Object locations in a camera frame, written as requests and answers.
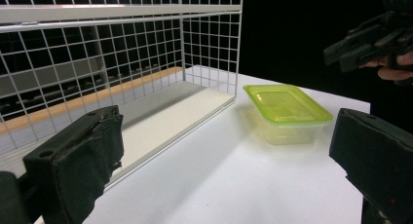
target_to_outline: white tabletop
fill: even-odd
[[[234,104],[109,189],[85,223],[359,224],[362,195],[328,150],[339,109],[369,104],[303,89],[334,122],[315,144],[275,146],[251,121],[252,84],[274,82],[240,75]]]

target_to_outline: human hand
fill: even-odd
[[[395,58],[397,64],[399,65],[411,65],[413,64],[413,52],[409,52],[406,55],[403,56],[397,56]],[[389,67],[389,57],[384,56],[380,57],[377,59],[373,59],[366,64],[364,64],[362,67],[377,67],[377,66],[382,66],[377,74],[379,75],[380,78],[383,80],[394,80],[394,81],[399,81],[399,80],[405,80],[410,77],[413,77],[413,72],[412,71],[407,71],[407,70],[395,70],[391,69]]]

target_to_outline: black background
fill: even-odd
[[[371,114],[413,132],[412,87],[323,61],[324,48],[385,11],[381,0],[244,0],[240,73],[370,102]]]

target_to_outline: white wire grid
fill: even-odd
[[[241,2],[0,0],[3,5]],[[9,26],[0,26],[0,155],[61,131],[96,108],[124,105],[181,81],[236,93],[241,12]]]

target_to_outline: translucent plastic container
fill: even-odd
[[[250,85],[244,90],[262,117],[260,130],[272,144],[313,143],[333,116],[291,85]]]

